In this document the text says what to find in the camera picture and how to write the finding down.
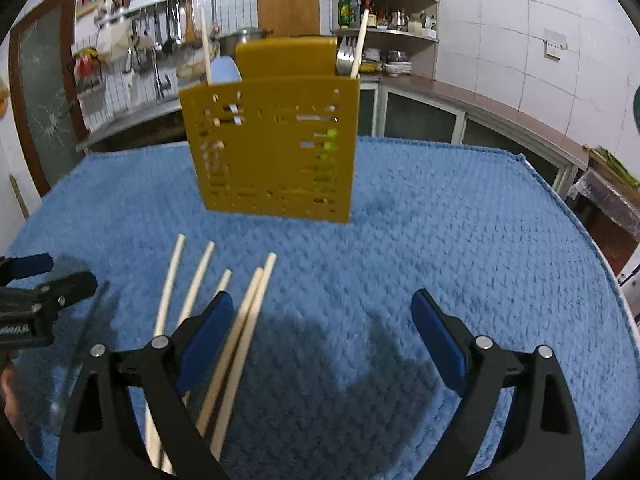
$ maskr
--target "perforated basket front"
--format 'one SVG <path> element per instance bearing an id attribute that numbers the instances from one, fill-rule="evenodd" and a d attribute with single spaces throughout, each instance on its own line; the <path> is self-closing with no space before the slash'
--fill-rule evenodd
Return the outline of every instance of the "perforated basket front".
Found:
<path id="1" fill-rule="evenodd" d="M 253 79 L 180 92 L 206 207 L 348 222 L 360 85 Z"/>

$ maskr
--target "human hand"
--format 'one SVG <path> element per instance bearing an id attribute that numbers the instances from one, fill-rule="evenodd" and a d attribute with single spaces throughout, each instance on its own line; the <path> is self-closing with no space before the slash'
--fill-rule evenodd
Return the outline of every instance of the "human hand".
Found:
<path id="1" fill-rule="evenodd" d="M 26 423 L 20 411 L 20 404 L 15 395 L 15 366 L 11 362 L 12 359 L 18 357 L 18 352 L 9 352 L 7 366 L 2 370 L 0 376 L 0 400 L 4 400 L 4 414 L 14 427 L 15 432 L 20 438 L 24 438 L 26 434 Z"/>

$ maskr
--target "metal screw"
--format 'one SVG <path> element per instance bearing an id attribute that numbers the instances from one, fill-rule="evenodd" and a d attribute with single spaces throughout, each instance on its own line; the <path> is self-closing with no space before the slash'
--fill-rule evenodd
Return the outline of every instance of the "metal screw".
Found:
<path id="1" fill-rule="evenodd" d="M 91 355 L 94 357 L 102 357 L 106 351 L 107 347 L 105 345 L 97 344 L 92 346 Z"/>
<path id="2" fill-rule="evenodd" d="M 494 342 L 490 337 L 479 335 L 478 337 L 476 337 L 476 345 L 478 345 L 478 347 L 482 350 L 488 350 L 494 345 Z"/>
<path id="3" fill-rule="evenodd" d="M 542 345 L 540 348 L 538 348 L 538 353 L 545 359 L 551 359 L 554 355 L 554 351 L 547 345 Z"/>
<path id="4" fill-rule="evenodd" d="M 151 346 L 156 350 L 162 350 L 163 348 L 166 348 L 168 344 L 169 338 L 165 335 L 159 335 L 158 337 L 155 337 L 151 342 Z"/>

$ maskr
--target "electrical outlet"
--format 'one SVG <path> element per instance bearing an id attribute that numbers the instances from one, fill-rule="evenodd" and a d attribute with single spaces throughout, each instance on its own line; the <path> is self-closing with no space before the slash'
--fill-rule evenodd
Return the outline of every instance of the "electrical outlet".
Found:
<path id="1" fill-rule="evenodd" d="M 555 43 L 554 41 L 545 41 L 545 55 L 549 57 L 553 57 L 555 59 L 560 59 L 562 53 L 562 46 L 559 43 Z"/>

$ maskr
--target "blue tablecloth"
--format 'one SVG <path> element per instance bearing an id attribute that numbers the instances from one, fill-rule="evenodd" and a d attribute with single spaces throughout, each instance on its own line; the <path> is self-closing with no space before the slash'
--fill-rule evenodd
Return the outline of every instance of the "blue tablecloth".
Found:
<path id="1" fill-rule="evenodd" d="M 88 267 L 109 282 L 85 355 L 95 342 L 129 349 L 149 340 L 178 233 L 187 244 L 171 327 L 206 240 L 217 245 L 197 312 L 225 267 L 238 304 L 255 267 L 269 251 L 279 256 L 223 449 L 232 478 L 415 475 L 459 401 L 411 321 L 410 298 L 422 287 L 504 348 L 554 348 L 588 478 L 640 411 L 639 355 L 616 285 L 522 157 L 360 140 L 344 225 L 207 211 L 184 144 L 91 155 L 45 197 L 11 253 L 48 251 L 54 272 Z M 18 364 L 34 423 L 28 443 L 49 472 L 58 443 L 50 405 L 89 310 L 85 302 L 64 312 L 56 343 L 23 352 Z M 505 392 L 475 469 L 491 460 L 508 400 Z M 142 421 L 140 396 L 134 405 Z"/>

